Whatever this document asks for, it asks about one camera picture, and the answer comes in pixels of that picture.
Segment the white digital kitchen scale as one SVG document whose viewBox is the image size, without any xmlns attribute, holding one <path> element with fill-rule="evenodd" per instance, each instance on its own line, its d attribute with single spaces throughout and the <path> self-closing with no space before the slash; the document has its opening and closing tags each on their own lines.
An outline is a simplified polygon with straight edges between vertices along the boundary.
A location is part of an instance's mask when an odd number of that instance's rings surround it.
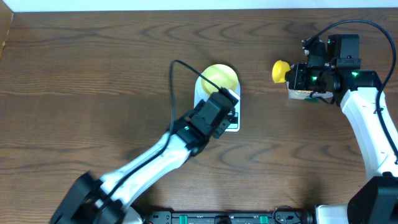
<svg viewBox="0 0 398 224">
<path fill-rule="evenodd" d="M 196 107 L 196 105 L 201 101 L 204 100 L 206 101 L 210 96 L 204 91 L 204 88 L 202 87 L 201 81 L 203 79 L 201 77 L 197 78 L 197 81 L 195 83 L 195 96 L 194 96 L 194 105 L 193 107 Z M 234 118 L 230 122 L 230 125 L 228 128 L 225 130 L 226 132 L 238 132 L 240 129 L 241 125 L 241 102 L 239 101 L 235 107 L 235 114 Z"/>
</svg>

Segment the yellow measuring scoop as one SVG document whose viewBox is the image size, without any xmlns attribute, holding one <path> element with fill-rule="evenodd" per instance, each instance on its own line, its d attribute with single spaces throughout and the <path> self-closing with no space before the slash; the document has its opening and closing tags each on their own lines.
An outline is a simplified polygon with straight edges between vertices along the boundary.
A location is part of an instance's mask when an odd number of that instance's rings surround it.
<svg viewBox="0 0 398 224">
<path fill-rule="evenodd" d="M 284 83 L 285 74 L 290 71 L 290 65 L 282 60 L 276 61 L 272 68 L 272 79 L 274 83 Z"/>
</svg>

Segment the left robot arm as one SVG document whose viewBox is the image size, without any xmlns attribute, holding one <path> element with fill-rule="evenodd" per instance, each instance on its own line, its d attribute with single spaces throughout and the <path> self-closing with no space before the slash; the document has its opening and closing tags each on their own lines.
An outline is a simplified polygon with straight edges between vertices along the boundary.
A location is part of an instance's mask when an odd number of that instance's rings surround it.
<svg viewBox="0 0 398 224">
<path fill-rule="evenodd" d="M 131 204 L 168 172 L 201 153 L 211 138 L 220 137 L 235 109 L 210 102 L 179 119 L 148 151 L 99 179 L 90 172 L 73 183 L 50 218 L 51 223 L 142 223 Z"/>
</svg>

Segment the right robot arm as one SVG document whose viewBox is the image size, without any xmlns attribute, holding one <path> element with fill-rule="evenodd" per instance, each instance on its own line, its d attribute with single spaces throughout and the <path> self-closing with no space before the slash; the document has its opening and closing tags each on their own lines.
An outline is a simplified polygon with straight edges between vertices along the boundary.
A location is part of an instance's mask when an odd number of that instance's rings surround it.
<svg viewBox="0 0 398 224">
<path fill-rule="evenodd" d="M 361 69 L 359 35 L 330 35 L 327 42 L 305 40 L 308 60 L 274 64 L 274 82 L 292 91 L 307 91 L 331 102 L 347 117 L 366 169 L 366 184 L 348 203 L 318 205 L 305 223 L 397 223 L 397 130 L 386 107 L 382 83 L 374 70 Z"/>
</svg>

